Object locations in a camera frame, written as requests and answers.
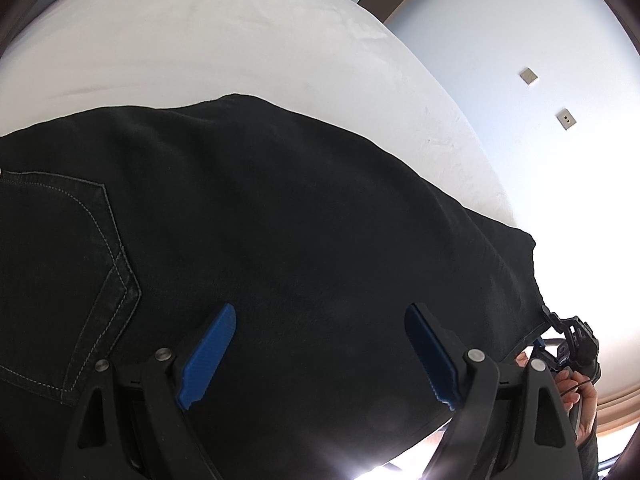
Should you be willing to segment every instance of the bed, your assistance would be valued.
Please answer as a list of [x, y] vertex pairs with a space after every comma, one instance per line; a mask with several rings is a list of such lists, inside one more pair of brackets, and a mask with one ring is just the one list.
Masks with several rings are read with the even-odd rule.
[[455, 102], [348, 0], [58, 0], [0, 58], [0, 136], [94, 108], [236, 93], [363, 136], [466, 208], [514, 224]]

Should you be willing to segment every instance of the electrical socket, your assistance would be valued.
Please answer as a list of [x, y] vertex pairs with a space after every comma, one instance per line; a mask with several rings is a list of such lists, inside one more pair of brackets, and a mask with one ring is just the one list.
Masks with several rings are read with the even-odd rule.
[[574, 116], [572, 116], [569, 113], [569, 110], [567, 110], [566, 108], [562, 110], [558, 115], [556, 115], [556, 117], [558, 118], [558, 121], [560, 121], [560, 124], [562, 124], [565, 130], [568, 130], [577, 122], [574, 119]]

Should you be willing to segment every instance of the contrast stitching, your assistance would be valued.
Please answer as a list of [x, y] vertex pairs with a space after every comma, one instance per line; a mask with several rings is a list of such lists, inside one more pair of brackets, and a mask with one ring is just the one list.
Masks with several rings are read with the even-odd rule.
[[39, 381], [34, 381], [33, 379], [30, 379], [30, 378], [28, 378], [28, 377], [25, 377], [24, 375], [19, 374], [18, 372], [14, 372], [13, 370], [9, 370], [9, 368], [7, 368], [6, 366], [2, 366], [2, 365], [0, 365], [0, 368], [2, 368], [3, 370], [6, 370], [6, 371], [7, 371], [7, 372], [9, 372], [9, 373], [12, 373], [12, 374], [14, 374], [14, 375], [17, 375], [18, 377], [21, 377], [21, 378], [23, 378], [23, 379], [25, 379], [25, 380], [27, 380], [27, 381], [30, 381], [31, 383], [36, 383], [36, 384], [39, 384], [40, 386], [46, 386], [47, 388], [53, 388], [54, 390], [61, 390], [61, 388], [57, 388], [57, 387], [55, 387], [55, 386], [51, 386], [51, 384], [45, 384], [45, 383], [41, 383], [41, 382], [39, 382]]
[[124, 291], [124, 295], [122, 296], [122, 299], [120, 300], [120, 304], [118, 305], [116, 311], [113, 313], [113, 316], [111, 316], [111, 319], [109, 320], [109, 323], [107, 324], [106, 327], [104, 327], [104, 330], [102, 331], [102, 333], [100, 334], [100, 336], [98, 337], [98, 339], [95, 340], [94, 345], [91, 347], [91, 350], [89, 350], [89, 353], [86, 355], [86, 359], [84, 360], [84, 363], [82, 363], [82, 366], [80, 367], [80, 370], [78, 371], [78, 375], [76, 375], [76, 378], [74, 380], [74, 383], [71, 385], [71, 387], [68, 390], [65, 390], [66, 392], [70, 392], [71, 390], [74, 389], [74, 387], [76, 386], [76, 383], [78, 382], [78, 379], [80, 378], [80, 374], [82, 373], [82, 370], [84, 369], [84, 365], [87, 363], [87, 361], [89, 360], [89, 357], [91, 357], [91, 354], [94, 353], [95, 347], [98, 346], [98, 343], [100, 342], [100, 340], [102, 339], [102, 337], [106, 334], [107, 330], [109, 329], [109, 327], [111, 326], [111, 323], [113, 322], [113, 320], [116, 317], [116, 314], [118, 313], [118, 311], [120, 310], [120, 307], [122, 306], [122, 303], [124, 303], [124, 299], [127, 297], [127, 290]]
[[[118, 255], [116, 256], [116, 260], [118, 260], [120, 258], [121, 254], [122, 254], [122, 251], [120, 251], [118, 253]], [[94, 304], [92, 304], [91, 310], [89, 311], [89, 314], [86, 316], [86, 319], [84, 320], [84, 325], [82, 326], [82, 330], [80, 331], [80, 334], [78, 335], [78, 339], [76, 340], [76, 345], [74, 346], [74, 350], [71, 352], [71, 357], [69, 358], [69, 362], [66, 365], [65, 378], [62, 381], [62, 390], [60, 391], [60, 400], [62, 400], [63, 392], [67, 391], [67, 390], [65, 390], [66, 380], [68, 379], [69, 370], [71, 370], [71, 363], [74, 360], [74, 355], [76, 354], [76, 349], [78, 348], [78, 343], [80, 342], [80, 340], [82, 339], [82, 336], [84, 335], [84, 330], [86, 329], [86, 326], [88, 325], [89, 320], [91, 319], [91, 316], [94, 313], [95, 306], [98, 304], [98, 299], [100, 298], [100, 296], [102, 295], [102, 292], [104, 291], [104, 286], [107, 284], [109, 276], [111, 276], [111, 273], [113, 272], [113, 269], [115, 269], [115, 268], [116, 268], [116, 266], [112, 265], [111, 269], [109, 269], [109, 272], [107, 272], [107, 277], [102, 282], [102, 286], [100, 287], [100, 292], [98, 292], [98, 295], [95, 297]]]
[[91, 213], [91, 211], [89, 211], [89, 209], [82, 202], [80, 202], [71, 193], [66, 192], [64, 189], [59, 189], [59, 188], [53, 187], [53, 186], [47, 186], [46, 184], [41, 184], [39, 182], [16, 182], [16, 181], [12, 181], [12, 180], [7, 180], [6, 182], [11, 182], [12, 184], [31, 184], [32, 186], [46, 187], [48, 189], [52, 189], [54, 191], [59, 191], [60, 193], [64, 193], [69, 198], [73, 199], [76, 203], [78, 203], [82, 207], [82, 209], [84, 209], [87, 212], [87, 214], [91, 217], [91, 220], [94, 222], [94, 225], [95, 225], [96, 229], [98, 229], [98, 232], [100, 233], [100, 236], [102, 237], [102, 241], [104, 242], [104, 245], [107, 247], [107, 250], [109, 251], [109, 254], [111, 256], [111, 261], [113, 262], [113, 267], [115, 268], [116, 273], [118, 275], [118, 279], [120, 280], [120, 283], [122, 284], [122, 286], [124, 288], [124, 294], [122, 295], [122, 299], [120, 300], [120, 304], [118, 305], [118, 307], [116, 308], [115, 312], [111, 316], [111, 319], [107, 323], [107, 326], [105, 327], [105, 329], [98, 336], [98, 339], [95, 341], [95, 343], [92, 346], [91, 350], [89, 350], [89, 353], [87, 354], [86, 358], [84, 359], [84, 362], [82, 363], [82, 366], [80, 367], [80, 370], [78, 371], [78, 374], [76, 375], [76, 378], [74, 379], [73, 384], [71, 385], [71, 387], [68, 390], [66, 390], [64, 388], [58, 388], [56, 386], [52, 386], [51, 384], [45, 384], [45, 383], [41, 383], [41, 382], [35, 381], [33, 379], [25, 377], [24, 375], [19, 374], [18, 372], [14, 372], [13, 370], [11, 370], [11, 369], [9, 369], [9, 368], [7, 368], [5, 366], [0, 365], [0, 368], [3, 368], [4, 370], [6, 370], [8, 372], [17, 375], [18, 377], [22, 377], [23, 379], [26, 379], [27, 381], [31, 381], [32, 383], [36, 383], [36, 384], [39, 384], [41, 386], [45, 386], [47, 388], [53, 388], [54, 390], [58, 390], [60, 392], [70, 392], [76, 386], [76, 383], [78, 382], [78, 379], [80, 378], [80, 375], [82, 374], [82, 370], [84, 369], [84, 366], [87, 364], [87, 361], [89, 360], [89, 357], [91, 357], [91, 355], [94, 352], [95, 348], [98, 346], [98, 343], [103, 338], [104, 334], [106, 334], [107, 330], [111, 326], [111, 323], [113, 322], [113, 320], [115, 319], [116, 315], [120, 311], [120, 307], [122, 306], [122, 303], [124, 302], [124, 299], [127, 297], [128, 289], [127, 289], [127, 286], [124, 283], [124, 280], [122, 279], [122, 276], [120, 275], [120, 271], [118, 270], [118, 265], [116, 264], [116, 259], [113, 257], [113, 252], [111, 252], [111, 248], [109, 247], [109, 244], [107, 242], [107, 238], [105, 238], [102, 230], [100, 229], [100, 226], [98, 225], [98, 222], [94, 218], [94, 215]]
[[138, 280], [136, 279], [136, 275], [133, 273], [133, 270], [131, 270], [131, 267], [129, 267], [129, 262], [127, 261], [127, 255], [124, 254], [124, 253], [123, 253], [122, 260], [124, 261], [125, 265], [127, 266], [127, 269], [129, 269], [129, 275], [130, 275], [131, 279], [133, 280], [132, 288], [135, 288], [135, 291], [137, 292], [138, 298], [136, 299], [136, 303], [131, 308], [131, 311], [129, 313], [129, 317], [127, 317], [125, 322], [122, 324], [122, 328], [118, 332], [118, 335], [113, 339], [113, 343], [111, 343], [111, 346], [109, 347], [109, 350], [106, 353], [107, 355], [111, 355], [111, 351], [113, 350], [113, 347], [116, 346], [116, 343], [120, 340], [120, 336], [122, 335], [122, 333], [124, 332], [126, 327], [129, 325], [129, 321], [131, 321], [131, 318], [136, 313], [136, 309], [138, 307], [138, 303], [140, 302], [140, 297], [142, 296], [142, 291], [140, 290], [140, 285], [138, 284]]

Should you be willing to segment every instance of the hand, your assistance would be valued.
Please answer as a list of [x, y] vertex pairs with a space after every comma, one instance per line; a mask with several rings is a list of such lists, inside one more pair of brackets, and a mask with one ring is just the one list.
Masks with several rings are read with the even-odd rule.
[[[556, 375], [556, 388], [558, 393], [561, 394], [588, 379], [587, 376], [579, 372], [574, 372], [570, 376], [568, 370], [563, 370]], [[598, 393], [591, 383], [585, 383], [580, 386], [578, 392], [564, 394], [562, 396], [562, 406], [569, 412], [574, 404], [580, 400], [580, 397], [582, 397], [582, 414], [580, 415], [580, 423], [577, 430], [576, 446], [583, 444], [591, 435], [598, 409]]]
[[[569, 377], [569, 370], [562, 370], [558, 375], [556, 375], [554, 381], [556, 382], [556, 389], [559, 394], [570, 390], [571, 388], [575, 388], [578, 384], [578, 381], [574, 381], [573, 376]], [[580, 401], [580, 394], [578, 392], [571, 392], [570, 394], [564, 394], [561, 397], [562, 399], [562, 407], [564, 410], [569, 413], [574, 404]]]
[[[589, 378], [586, 375], [574, 372], [572, 379], [578, 381], [578, 383], [583, 383]], [[578, 388], [578, 391], [582, 396], [582, 415], [580, 416], [580, 427], [577, 432], [578, 439], [575, 441], [576, 446], [580, 446], [591, 435], [596, 421], [596, 411], [598, 410], [598, 392], [593, 384], [583, 384]]]

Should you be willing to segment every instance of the jeans back pocket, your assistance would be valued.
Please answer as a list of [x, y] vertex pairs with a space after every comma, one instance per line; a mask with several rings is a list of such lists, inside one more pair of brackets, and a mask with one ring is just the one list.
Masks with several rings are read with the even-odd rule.
[[140, 298], [106, 190], [0, 171], [0, 378], [75, 404]]

